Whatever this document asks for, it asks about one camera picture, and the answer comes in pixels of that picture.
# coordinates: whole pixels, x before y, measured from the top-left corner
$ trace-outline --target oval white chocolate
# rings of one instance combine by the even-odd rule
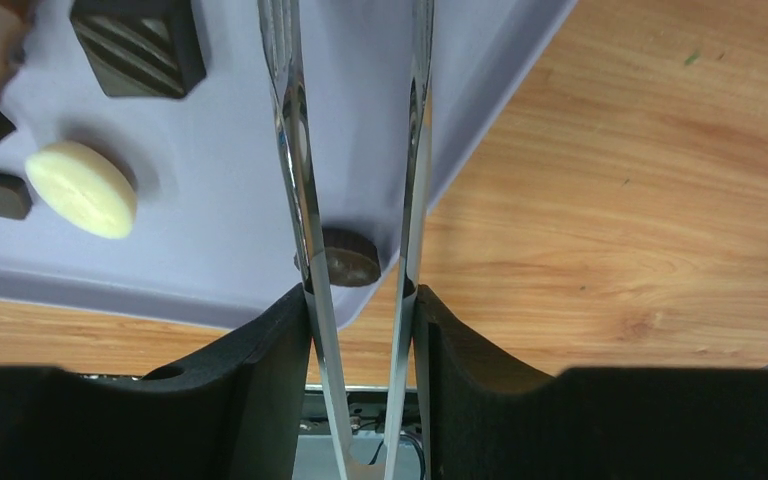
[[[75,226],[104,238],[127,237],[137,216],[137,195],[109,160],[76,142],[48,145],[25,161],[39,196]]]

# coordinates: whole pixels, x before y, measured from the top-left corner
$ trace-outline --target tongs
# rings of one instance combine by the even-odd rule
[[[434,0],[415,0],[410,127],[393,351],[380,463],[363,465],[350,453],[346,385],[337,342],[334,304],[308,138],[298,0],[258,0],[263,52],[272,81],[275,133],[292,214],[302,283],[322,378],[326,412],[340,478],[392,479],[401,434],[419,260],[431,173],[431,36]]]

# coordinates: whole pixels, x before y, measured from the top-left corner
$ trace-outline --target wooden surface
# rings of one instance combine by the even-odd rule
[[[768,0],[582,0],[431,215],[422,281],[550,373],[768,363]],[[393,298],[341,333],[349,383],[386,384]],[[217,335],[0,303],[0,363],[140,374]]]

